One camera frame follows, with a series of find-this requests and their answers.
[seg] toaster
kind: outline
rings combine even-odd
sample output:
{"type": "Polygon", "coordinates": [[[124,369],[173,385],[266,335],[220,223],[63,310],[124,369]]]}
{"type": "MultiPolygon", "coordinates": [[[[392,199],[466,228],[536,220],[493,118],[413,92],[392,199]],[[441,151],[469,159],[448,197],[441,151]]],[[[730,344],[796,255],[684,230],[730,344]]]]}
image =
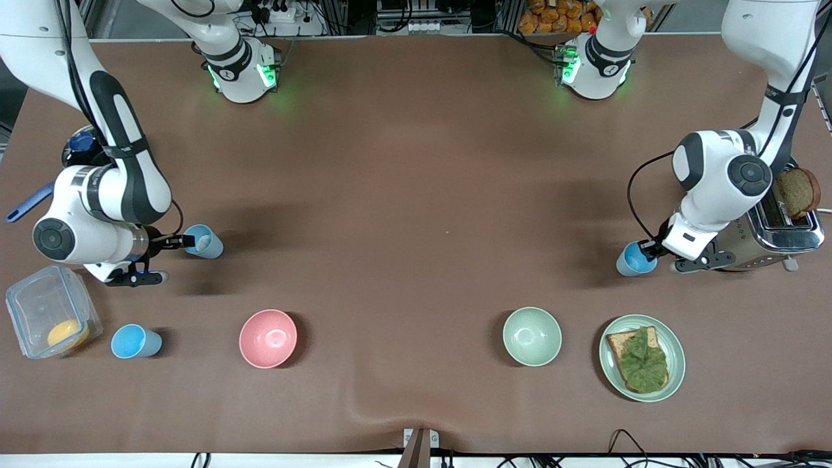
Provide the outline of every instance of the toaster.
{"type": "Polygon", "coordinates": [[[781,208],[778,193],[772,185],[756,206],[716,237],[719,251],[735,255],[735,261],[722,271],[750,271],[775,263],[781,263],[786,271],[797,271],[795,257],[816,250],[824,242],[818,213],[812,211],[793,220],[781,208]]]}

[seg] metal frame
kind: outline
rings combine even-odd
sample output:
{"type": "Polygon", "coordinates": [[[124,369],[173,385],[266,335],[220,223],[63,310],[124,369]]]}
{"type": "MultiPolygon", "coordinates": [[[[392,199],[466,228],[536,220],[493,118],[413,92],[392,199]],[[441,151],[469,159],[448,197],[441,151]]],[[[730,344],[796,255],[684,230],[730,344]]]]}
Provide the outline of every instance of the metal frame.
{"type": "Polygon", "coordinates": [[[525,9],[525,0],[505,0],[503,7],[497,12],[497,19],[494,20],[494,29],[517,32],[520,17],[525,9]]]}

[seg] sandwich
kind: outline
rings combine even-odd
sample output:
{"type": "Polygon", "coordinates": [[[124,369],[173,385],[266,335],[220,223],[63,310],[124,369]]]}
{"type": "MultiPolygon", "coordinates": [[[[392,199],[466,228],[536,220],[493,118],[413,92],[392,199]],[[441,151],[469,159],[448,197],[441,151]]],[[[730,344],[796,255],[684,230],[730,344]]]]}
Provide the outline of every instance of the sandwich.
{"type": "Polygon", "coordinates": [[[626,387],[636,393],[652,393],[667,385],[667,356],[659,347],[654,326],[607,335],[626,387]]]}

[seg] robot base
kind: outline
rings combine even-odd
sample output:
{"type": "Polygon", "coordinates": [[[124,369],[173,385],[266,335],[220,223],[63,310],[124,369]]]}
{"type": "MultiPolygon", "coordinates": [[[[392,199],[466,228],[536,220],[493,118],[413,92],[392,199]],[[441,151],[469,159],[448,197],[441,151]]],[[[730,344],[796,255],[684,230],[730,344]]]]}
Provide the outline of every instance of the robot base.
{"type": "Polygon", "coordinates": [[[558,87],[571,88],[578,96],[586,99],[606,99],[624,84],[632,61],[620,69],[606,70],[609,76],[603,76],[602,72],[584,57],[587,41],[591,36],[589,32],[582,32],[564,45],[566,54],[555,52],[555,60],[567,62],[555,66],[555,83],[558,87]]]}
{"type": "Polygon", "coordinates": [[[255,55],[258,59],[256,62],[252,61],[236,80],[226,81],[218,77],[211,66],[208,66],[208,72],[214,78],[216,91],[224,94],[229,101],[238,104],[254,102],[267,92],[277,92],[277,83],[280,78],[282,60],[280,51],[251,37],[246,38],[246,41],[253,50],[258,51],[255,55]]]}

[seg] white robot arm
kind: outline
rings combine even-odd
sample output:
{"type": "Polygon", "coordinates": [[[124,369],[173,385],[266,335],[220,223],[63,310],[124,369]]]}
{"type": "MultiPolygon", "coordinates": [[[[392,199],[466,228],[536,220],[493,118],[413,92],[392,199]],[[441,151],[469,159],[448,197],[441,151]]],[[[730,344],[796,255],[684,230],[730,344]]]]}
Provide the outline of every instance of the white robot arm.
{"type": "Polygon", "coordinates": [[[567,42],[575,55],[560,68],[560,82],[586,99],[610,97],[626,78],[630,57],[647,29],[641,9],[666,0],[597,0],[603,11],[594,33],[582,32],[567,42]]]}
{"type": "MultiPolygon", "coordinates": [[[[172,248],[170,238],[155,243],[159,232],[149,226],[170,207],[171,189],[124,89],[93,53],[75,2],[0,0],[0,11],[0,57],[9,70],[81,110],[109,157],[103,166],[67,164],[47,214],[35,224],[35,246],[48,258],[82,264],[100,281],[120,284],[136,261],[172,248]]],[[[163,280],[158,273],[132,283],[163,280]]]]}
{"type": "Polygon", "coordinates": [[[748,130],[693,132],[682,139],[672,161],[687,195],[658,236],[639,244],[648,261],[673,253],[702,260],[699,269],[718,267],[707,265],[702,252],[763,198],[790,161],[795,126],[810,90],[819,3],[729,1],[723,40],[768,77],[760,116],[748,130]]]}
{"type": "Polygon", "coordinates": [[[215,85],[229,101],[253,102],[277,86],[275,49],[243,38],[229,13],[243,0],[137,0],[187,33],[208,62],[215,85]]]}

